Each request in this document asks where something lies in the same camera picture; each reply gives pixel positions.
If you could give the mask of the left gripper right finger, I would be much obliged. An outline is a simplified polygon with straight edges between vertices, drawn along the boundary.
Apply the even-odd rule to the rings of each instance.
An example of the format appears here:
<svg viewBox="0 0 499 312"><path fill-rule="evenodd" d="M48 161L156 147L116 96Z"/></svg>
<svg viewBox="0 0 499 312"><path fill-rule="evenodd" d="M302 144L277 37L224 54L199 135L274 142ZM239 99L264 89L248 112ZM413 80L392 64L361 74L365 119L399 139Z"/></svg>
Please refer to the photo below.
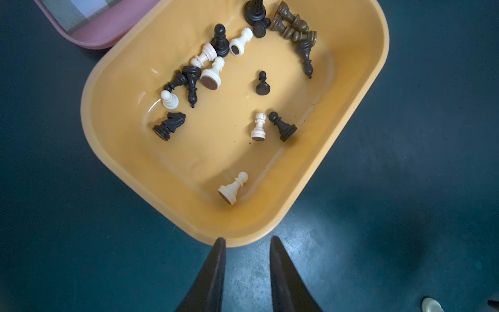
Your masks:
<svg viewBox="0 0 499 312"><path fill-rule="evenodd" d="M278 236L270 242L270 281L273 311L322 311Z"/></svg>

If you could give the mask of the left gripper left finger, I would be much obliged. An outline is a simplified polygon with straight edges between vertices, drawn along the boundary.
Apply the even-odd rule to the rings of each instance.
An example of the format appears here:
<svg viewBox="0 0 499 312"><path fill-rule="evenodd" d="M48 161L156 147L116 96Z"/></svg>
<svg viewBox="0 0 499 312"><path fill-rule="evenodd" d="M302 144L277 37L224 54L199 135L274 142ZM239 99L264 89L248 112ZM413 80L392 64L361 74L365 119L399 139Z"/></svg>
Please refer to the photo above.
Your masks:
<svg viewBox="0 0 499 312"><path fill-rule="evenodd" d="M226 271L226 240L219 237L190 291L175 311L221 311Z"/></svg>

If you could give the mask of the dark chess piece tall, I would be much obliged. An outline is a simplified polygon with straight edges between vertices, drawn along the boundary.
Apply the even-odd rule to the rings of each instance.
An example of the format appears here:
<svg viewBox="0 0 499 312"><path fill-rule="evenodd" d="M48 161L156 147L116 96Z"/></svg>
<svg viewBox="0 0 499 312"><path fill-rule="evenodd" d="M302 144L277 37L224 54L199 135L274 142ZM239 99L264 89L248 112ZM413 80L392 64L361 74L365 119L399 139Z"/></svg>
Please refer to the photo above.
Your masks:
<svg viewBox="0 0 499 312"><path fill-rule="evenodd" d="M291 27L301 33L309 32L309 26L306 21L300 18L299 14L294 15L291 13L288 4L285 1L282 1L276 13L286 22L291 24Z"/></svg>

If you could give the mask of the black chess piece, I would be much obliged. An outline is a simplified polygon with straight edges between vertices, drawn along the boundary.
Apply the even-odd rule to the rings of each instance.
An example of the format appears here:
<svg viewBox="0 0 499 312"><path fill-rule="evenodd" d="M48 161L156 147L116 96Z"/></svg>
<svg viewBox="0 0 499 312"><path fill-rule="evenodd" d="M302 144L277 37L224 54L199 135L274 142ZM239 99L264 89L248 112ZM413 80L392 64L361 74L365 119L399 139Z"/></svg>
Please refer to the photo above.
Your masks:
<svg viewBox="0 0 499 312"><path fill-rule="evenodd" d="M297 127L294 124L282 121L282 118L275 111L271 112L268 117L271 123L278 128L280 140L283 142L289 139L297 131Z"/></svg>
<svg viewBox="0 0 499 312"><path fill-rule="evenodd" d="M223 24L219 23L214 27L214 38L211 40L216 54L219 57L226 57L229 52L229 40L226 38L226 28Z"/></svg>
<svg viewBox="0 0 499 312"><path fill-rule="evenodd" d="M244 19L248 24L254 25L265 18L266 9L263 5L263 0L249 0L244 5Z"/></svg>
<svg viewBox="0 0 499 312"><path fill-rule="evenodd" d="M166 120L163 120L159 125L153 126L153 131L162 140L168 141L171 137L170 134L185 123L186 117L183 113L169 112Z"/></svg>
<svg viewBox="0 0 499 312"><path fill-rule="evenodd" d="M311 43L307 40L299 42L296 51L303 61L305 75L311 79L313 75L313 66L310 60Z"/></svg>

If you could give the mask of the white chess pawn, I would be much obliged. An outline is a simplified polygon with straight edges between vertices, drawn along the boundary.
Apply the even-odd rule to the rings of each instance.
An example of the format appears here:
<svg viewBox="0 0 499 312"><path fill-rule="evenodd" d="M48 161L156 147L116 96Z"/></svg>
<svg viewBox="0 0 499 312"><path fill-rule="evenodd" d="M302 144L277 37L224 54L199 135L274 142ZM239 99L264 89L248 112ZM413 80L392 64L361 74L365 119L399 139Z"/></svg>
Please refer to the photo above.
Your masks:
<svg viewBox="0 0 499 312"><path fill-rule="evenodd" d="M253 31L246 27L242 30L238 38L234 38L229 43L229 50L235 57L240 57L244 54L245 46L253 38Z"/></svg>
<svg viewBox="0 0 499 312"><path fill-rule="evenodd" d="M251 132L251 138L255 141L264 141L266 139L266 133L263 129L266 123L266 114L257 113L255 116L255 128Z"/></svg>
<svg viewBox="0 0 499 312"><path fill-rule="evenodd" d="M422 312L444 312L444 309L438 301L433 298L426 297L421 302Z"/></svg>
<svg viewBox="0 0 499 312"><path fill-rule="evenodd" d="M168 110L175 110L179 106L178 97L167 90L161 92L161 101L164 108Z"/></svg>

